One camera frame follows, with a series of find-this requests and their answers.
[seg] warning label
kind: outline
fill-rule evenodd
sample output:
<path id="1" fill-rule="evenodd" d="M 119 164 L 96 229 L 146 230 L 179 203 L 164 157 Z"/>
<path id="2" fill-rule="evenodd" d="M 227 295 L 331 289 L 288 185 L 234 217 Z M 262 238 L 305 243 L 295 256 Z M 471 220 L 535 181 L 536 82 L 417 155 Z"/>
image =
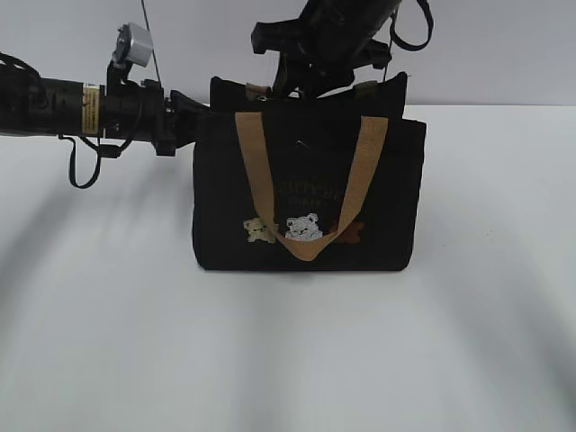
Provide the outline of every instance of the warning label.
<path id="1" fill-rule="evenodd" d="M 100 116 L 100 86 L 84 84 L 82 93 L 82 133 L 98 135 Z"/>

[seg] black tote bag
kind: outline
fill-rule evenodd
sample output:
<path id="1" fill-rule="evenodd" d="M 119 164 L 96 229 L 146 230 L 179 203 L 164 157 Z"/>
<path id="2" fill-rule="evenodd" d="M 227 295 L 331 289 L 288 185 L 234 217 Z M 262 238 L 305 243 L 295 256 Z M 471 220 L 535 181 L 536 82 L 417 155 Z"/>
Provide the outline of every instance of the black tote bag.
<path id="1" fill-rule="evenodd" d="M 194 148 L 193 248 L 236 271 L 405 268 L 426 125 L 332 112 L 207 114 Z"/>

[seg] white backdrop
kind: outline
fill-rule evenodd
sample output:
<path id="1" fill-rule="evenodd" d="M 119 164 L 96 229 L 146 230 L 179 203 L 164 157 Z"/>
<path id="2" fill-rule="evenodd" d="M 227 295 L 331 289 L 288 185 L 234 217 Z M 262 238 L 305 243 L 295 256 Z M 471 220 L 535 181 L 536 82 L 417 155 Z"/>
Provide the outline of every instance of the white backdrop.
<path id="1" fill-rule="evenodd" d="M 576 104 L 576 2 L 430 0 L 431 45 L 395 50 L 391 73 L 411 74 L 412 104 Z M 202 102 L 214 75 L 272 84 L 276 54 L 252 54 L 257 21 L 298 16 L 305 0 L 148 0 L 167 88 Z M 140 0 L 2 0 L 0 50 L 28 60 L 46 77 L 102 83 L 121 23 L 143 23 Z M 404 0 L 399 33 L 422 41 L 416 0 Z M 379 39 L 387 41 L 386 29 Z M 361 69 L 359 79 L 381 72 Z"/>
<path id="2" fill-rule="evenodd" d="M 302 6 L 148 2 L 163 78 L 192 96 L 212 74 L 272 79 L 249 32 L 257 15 Z M 435 46 L 396 59 L 412 100 L 573 103 L 574 59 L 560 49 L 574 42 L 573 2 L 524 2 L 522 32 L 509 28 L 520 2 L 493 3 L 435 1 Z M 1 50 L 99 83 L 130 20 L 142 22 L 137 0 L 4 2 Z M 0 430 L 576 430 L 576 110 L 408 117 L 429 134 L 400 274 L 205 273 L 191 250 L 191 148 L 162 159 L 137 143 L 80 192 L 68 143 L 0 137 Z M 81 148 L 84 173 L 91 156 Z"/>

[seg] white bear embroidery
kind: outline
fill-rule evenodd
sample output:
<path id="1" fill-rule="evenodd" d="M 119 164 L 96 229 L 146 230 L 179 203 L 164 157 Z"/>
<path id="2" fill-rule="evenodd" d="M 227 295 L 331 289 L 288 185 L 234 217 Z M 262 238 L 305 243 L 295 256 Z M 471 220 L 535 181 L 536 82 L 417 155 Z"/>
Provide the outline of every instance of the white bear embroidery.
<path id="1" fill-rule="evenodd" d="M 289 218 L 286 221 L 289 231 L 286 232 L 285 237 L 298 241 L 320 239 L 323 233 L 320 231 L 316 222 L 318 222 L 318 215 L 316 213 L 310 213 L 308 216 L 302 216 L 301 218 Z"/>

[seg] tan bag handle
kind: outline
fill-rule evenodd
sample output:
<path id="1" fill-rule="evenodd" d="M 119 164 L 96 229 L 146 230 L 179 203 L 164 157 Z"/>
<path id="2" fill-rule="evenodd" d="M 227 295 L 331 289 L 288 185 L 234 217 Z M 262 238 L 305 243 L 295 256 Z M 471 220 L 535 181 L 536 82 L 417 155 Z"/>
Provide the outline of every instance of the tan bag handle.
<path id="1" fill-rule="evenodd" d="M 302 261 L 313 261 L 327 245 L 342 234 L 362 210 L 368 188 L 382 154 L 388 131 L 388 119 L 362 117 L 362 126 L 358 134 L 354 160 L 350 167 L 337 231 L 313 241 L 285 238 L 278 232 L 275 225 L 274 185 L 268 163 L 262 113 L 237 112 L 236 127 L 256 213 L 270 232 L 295 257 Z"/>

